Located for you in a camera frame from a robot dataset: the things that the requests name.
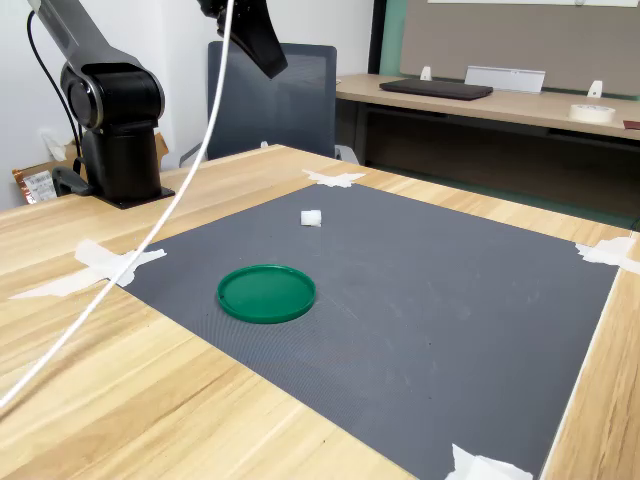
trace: masking tape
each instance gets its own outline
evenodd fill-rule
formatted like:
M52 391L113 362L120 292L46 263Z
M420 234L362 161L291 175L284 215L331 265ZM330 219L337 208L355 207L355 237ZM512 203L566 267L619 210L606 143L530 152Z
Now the masking tape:
M366 175L366 173L343 173L342 175L338 175L337 177L331 177L329 175L322 175L310 170L302 171L309 175L309 180L315 180L316 182L318 182L318 185L342 188L349 188L352 185L352 182Z
M115 276L133 253L134 252L131 251L124 255L116 255L91 240L83 240L76 247L75 258L79 262L87 265L87 268L67 275L66 277L58 278L46 285L14 295L11 297L11 300L46 296L66 297L72 293L79 292L105 278ZM164 256L166 256L164 250L144 252L120 280L118 280L118 285L126 287L133 282L136 268Z
M618 237L612 240L601 240L593 248L576 243L576 248L585 262L615 265L623 270L640 275L640 262L627 257L635 243L635 238Z
M453 445L455 470L446 480L533 480L533 475L510 463L499 462L480 455L471 455Z

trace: chair backrest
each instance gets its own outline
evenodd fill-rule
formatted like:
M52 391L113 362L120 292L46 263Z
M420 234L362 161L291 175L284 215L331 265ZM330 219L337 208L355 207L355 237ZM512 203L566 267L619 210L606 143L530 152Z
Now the chair backrest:
M270 80L231 45L220 113L209 159L280 144L335 156L336 59L334 47L283 44L289 67ZM222 42L209 44L209 115L218 83Z

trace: green plastic lid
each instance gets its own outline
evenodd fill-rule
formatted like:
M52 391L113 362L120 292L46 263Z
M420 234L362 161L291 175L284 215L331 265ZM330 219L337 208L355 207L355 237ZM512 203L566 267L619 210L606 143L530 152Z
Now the green plastic lid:
M316 286L307 275L282 265L256 265L230 273L218 285L225 312L250 323L273 324L307 313Z

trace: wooden table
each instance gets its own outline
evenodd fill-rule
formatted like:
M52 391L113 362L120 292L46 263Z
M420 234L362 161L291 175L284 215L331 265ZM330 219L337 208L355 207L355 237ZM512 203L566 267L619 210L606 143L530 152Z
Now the wooden table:
M640 130L625 130L623 124L624 120L640 121L640 102L631 100L587 98L567 93L543 92L536 95L496 90L488 97L467 102L385 92L380 88L381 83L401 80L399 77L362 74L340 77L340 80L336 95L343 100L640 140ZM575 104L615 108L616 115L611 123L578 122L569 118L569 109Z
M159 238L311 184L302 169L364 172L358 183L594 245L629 231L270 147L204 165ZM163 174L177 188L185 170ZM66 298L7 300L82 266L85 238L133 249L169 200L116 210L67 196L0 215L0 391L59 337L100 285ZM640 245L635 247L640 258ZM640 276L621 271L548 478L640 476ZM405 471L221 351L116 288L0 412L6 478L407 478Z

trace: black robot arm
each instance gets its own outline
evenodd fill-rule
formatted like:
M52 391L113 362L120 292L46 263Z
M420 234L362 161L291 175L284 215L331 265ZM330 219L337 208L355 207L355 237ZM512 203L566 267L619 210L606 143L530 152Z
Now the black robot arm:
M198 1L205 15L218 20L223 34L226 1ZM160 185L153 137L164 111L160 82L135 57L109 45L79 0L29 3L67 59L62 91L88 130L82 143L88 184L70 169L57 167L58 194L92 194L120 208L172 194ZM231 39L270 78L287 67L266 0L236 0Z
M198 0L202 13L218 20L218 34L224 36L227 15L225 0ZM269 78L287 68L276 32L273 30L267 0L236 0L231 24L231 40L260 67Z

